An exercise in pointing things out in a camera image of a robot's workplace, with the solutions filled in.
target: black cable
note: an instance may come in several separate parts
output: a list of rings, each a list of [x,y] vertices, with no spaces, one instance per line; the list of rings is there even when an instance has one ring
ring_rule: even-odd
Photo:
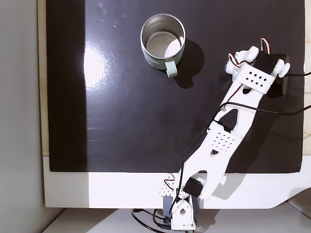
[[[166,232],[162,232],[162,231],[159,231],[157,229],[154,229],[152,227],[149,227],[146,223],[142,222],[135,214],[134,214],[134,209],[131,210],[131,215],[133,216],[133,218],[143,227],[153,231],[153,232],[156,232],[156,233],[166,233]]]
[[[306,74],[287,74],[286,76],[296,76],[296,77],[304,77],[310,75],[311,72],[306,73]]]
[[[149,215],[151,215],[151,216],[153,216],[153,214],[152,213],[150,213],[149,211],[146,211],[146,210],[144,210],[144,209],[142,209],[142,211],[143,212],[145,212],[145,213],[147,213],[147,214],[149,214]],[[161,219],[161,220],[167,220],[167,219],[170,219],[170,218],[165,218],[165,217],[159,217],[159,216],[155,216],[155,217],[157,217],[158,219]]]
[[[226,103],[223,103],[222,105],[219,106],[217,113],[221,110],[222,107],[226,106],[227,104],[236,105],[236,106],[240,106],[240,107],[243,107],[243,108],[248,108],[248,109],[252,109],[252,110],[256,110],[256,111],[260,111],[260,112],[264,112],[264,113],[279,114],[279,115],[284,115],[284,116],[293,116],[293,115],[297,115],[297,114],[302,113],[302,112],[304,112],[304,111],[306,111],[306,110],[308,110],[308,109],[311,108],[311,105],[309,105],[309,106],[307,106],[307,107],[304,107],[304,108],[302,108],[302,109],[299,109],[299,110],[296,111],[296,112],[292,112],[292,113],[281,113],[281,112],[274,112],[274,111],[269,111],[269,110],[254,108],[254,107],[247,106],[247,105],[244,105],[244,104],[241,104],[241,103],[226,102]]]
[[[240,106],[240,107],[244,107],[244,108],[248,108],[248,109],[252,109],[252,110],[256,110],[256,111],[260,111],[260,112],[265,112],[265,113],[271,113],[271,114],[279,114],[279,115],[284,115],[284,116],[293,116],[293,115],[297,115],[299,113],[302,113],[308,109],[311,108],[311,105],[303,108],[303,109],[300,109],[296,112],[292,112],[292,113],[281,113],[281,112],[274,112],[274,111],[269,111],[269,110],[264,110],[264,109],[259,109],[259,108],[254,108],[254,107],[251,107],[251,106],[248,106],[248,105],[244,105],[244,104],[241,104],[241,103],[234,103],[234,102],[226,102],[226,103],[223,103],[219,106],[219,108],[217,109],[216,113],[214,114],[214,116],[211,118],[211,121],[210,123],[204,128],[204,130],[200,133],[200,135],[198,136],[198,138],[195,140],[195,142],[193,143],[193,145],[189,148],[189,150],[187,151],[187,153],[190,151],[190,149],[195,145],[195,143],[199,140],[199,138],[201,137],[201,135],[204,133],[205,130],[208,129],[208,127],[210,126],[211,122],[215,119],[215,117],[217,116],[217,114],[219,113],[219,111],[222,110],[223,107],[225,107],[227,104],[231,104],[231,105],[236,105],[236,106]],[[171,208],[170,208],[170,212],[172,212],[172,208],[174,206],[174,204],[176,203],[177,201],[177,198],[178,198],[178,195],[179,195],[179,190],[181,188],[181,181],[182,181],[182,177],[183,177],[183,171],[184,171],[184,163],[185,163],[185,157],[183,158],[183,162],[182,162],[182,166],[181,166],[181,172],[180,172],[180,180],[179,180],[179,186],[178,186],[178,189],[176,190],[176,197],[174,199],[174,201],[172,202],[172,205],[171,205]]]
[[[170,207],[169,214],[171,214],[172,209],[173,209],[173,206],[174,206],[174,204],[176,203],[177,198],[178,198],[178,195],[179,195],[179,191],[180,191],[180,188],[181,188],[181,181],[182,181],[182,178],[183,178],[183,173],[184,173],[184,163],[185,163],[185,158],[186,158],[186,156],[184,156],[184,158],[183,158],[183,162],[182,162],[182,164],[181,164],[181,171],[180,171],[179,185],[178,185],[178,189],[176,189],[176,197],[175,197],[174,201],[172,202],[172,205],[171,205],[171,207]]]
[[[152,220],[154,221],[155,225],[157,225],[161,229],[166,229],[166,230],[171,230],[172,229],[170,225],[161,224],[161,223],[158,223],[156,221],[156,209],[154,210],[154,213],[152,215]]]
[[[166,180],[166,179],[164,180],[164,183],[166,184],[166,186],[167,186],[170,190],[174,190],[174,189],[169,185],[169,183],[167,183],[167,180]]]
[[[288,75],[288,76],[306,76],[306,75],[310,75],[310,73],[307,73],[307,74],[304,74],[304,75]],[[199,140],[199,138],[202,136],[202,134],[204,133],[205,130],[208,129],[208,127],[210,126],[211,122],[215,119],[215,117],[217,116],[217,114],[222,110],[223,107],[225,107],[226,105],[235,105],[235,106],[239,106],[239,107],[243,107],[243,108],[247,108],[247,109],[252,109],[252,110],[255,110],[255,111],[260,111],[260,112],[265,112],[265,113],[271,113],[271,114],[277,114],[277,115],[283,115],[283,116],[293,116],[293,115],[297,115],[299,113],[302,113],[308,109],[311,108],[311,105],[307,106],[307,107],[304,107],[302,109],[299,109],[295,112],[291,112],[291,113],[282,113],[282,112],[275,112],[275,111],[269,111],[269,110],[264,110],[264,109],[259,109],[259,108],[255,108],[255,107],[251,107],[251,106],[248,106],[248,105],[244,105],[244,104],[241,104],[241,103],[234,103],[234,102],[226,102],[226,103],[223,103],[219,106],[219,108],[217,109],[216,113],[214,114],[214,116],[211,118],[211,121],[210,123],[204,128],[204,130],[200,133],[200,135],[198,136],[198,138],[195,140],[195,142],[193,143],[193,145],[188,149],[187,153],[192,149],[192,147],[196,144],[196,142]],[[183,158],[183,161],[182,161],[182,166],[181,166],[181,172],[180,172],[180,180],[179,180],[179,185],[178,185],[178,188],[176,189],[176,197],[174,199],[174,201],[172,202],[172,205],[170,207],[170,211],[169,213],[172,212],[172,208],[174,206],[174,204],[176,203],[177,199],[178,199],[178,196],[179,196],[179,191],[181,189],[181,183],[182,183],[182,177],[183,177],[183,172],[184,172],[184,163],[185,163],[185,158],[186,156],[184,156]],[[158,227],[161,227],[161,228],[164,228],[164,229],[168,229],[170,230],[170,226],[169,225],[164,225],[164,224],[160,224],[156,221],[156,217],[159,218],[159,219],[162,219],[162,220],[167,220],[167,219],[170,219],[170,218],[162,218],[162,217],[158,217],[156,216],[156,209],[154,210],[154,213],[151,214],[150,212],[142,209],[141,211],[144,211],[146,213],[148,213],[149,215],[152,215],[153,216],[153,221],[154,223],[158,226]],[[133,216],[133,218],[139,223],[141,224],[143,227],[153,231],[153,232],[156,232],[156,233],[165,233],[165,232],[162,232],[162,231],[159,231],[157,229],[154,229],[152,227],[149,227],[147,224],[143,223],[141,220],[139,220],[135,214],[134,214],[134,209],[132,209],[131,211],[131,215]]]

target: gray wall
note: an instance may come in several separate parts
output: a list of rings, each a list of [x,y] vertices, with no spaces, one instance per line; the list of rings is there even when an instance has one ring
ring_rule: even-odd
[[[0,1],[0,232],[37,233],[42,193],[36,0]]]

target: wooden edge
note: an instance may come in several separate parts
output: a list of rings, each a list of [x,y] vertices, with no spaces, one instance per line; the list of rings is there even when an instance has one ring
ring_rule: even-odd
[[[37,0],[42,155],[49,156],[46,2]]]
[[[306,14],[306,50],[305,73],[311,71],[311,1],[305,1]],[[305,106],[311,105],[311,77],[305,78]],[[311,154],[311,110],[304,112],[303,155]]]

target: black tabletop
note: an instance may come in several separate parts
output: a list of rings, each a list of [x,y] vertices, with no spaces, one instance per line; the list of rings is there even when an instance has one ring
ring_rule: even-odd
[[[159,13],[186,31],[174,79],[140,47],[143,23]],[[261,37],[302,73],[304,1],[47,0],[51,171],[177,172],[232,84],[228,53],[260,47]],[[285,97],[259,107],[290,112],[303,101],[304,79],[290,78]],[[258,112],[227,172],[298,172],[302,136],[303,114]]]

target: cup rim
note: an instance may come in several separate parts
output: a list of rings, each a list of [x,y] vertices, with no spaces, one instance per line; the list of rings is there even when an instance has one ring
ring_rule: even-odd
[[[142,32],[143,32],[143,30],[144,30],[144,27],[146,26],[147,22],[148,22],[150,19],[152,19],[152,18],[154,18],[154,17],[157,17],[157,16],[169,16],[169,17],[172,17],[172,18],[176,19],[176,20],[178,21],[178,23],[180,24],[181,28],[183,29],[183,33],[184,33],[184,39],[183,39],[183,41],[182,41],[182,43],[181,43],[180,49],[179,49],[175,54],[173,54],[172,56],[165,57],[165,58],[160,58],[160,57],[153,56],[151,53],[149,53],[149,52],[147,51],[147,49],[145,48],[145,45],[144,45],[143,42],[142,42]],[[151,16],[149,19],[146,20],[146,22],[144,23],[144,25],[142,26],[141,31],[140,31],[140,43],[141,43],[141,47],[144,49],[144,51],[145,51],[149,56],[151,56],[151,57],[153,57],[153,58],[156,58],[156,59],[158,59],[158,60],[166,60],[166,59],[170,59],[170,58],[172,58],[172,57],[175,57],[175,56],[182,50],[183,46],[185,45],[185,41],[186,41],[186,32],[185,32],[184,25],[180,22],[179,19],[177,19],[175,16],[172,16],[172,15],[170,15],[170,14],[164,14],[164,13],[162,13],[162,14],[157,14],[157,15]]]

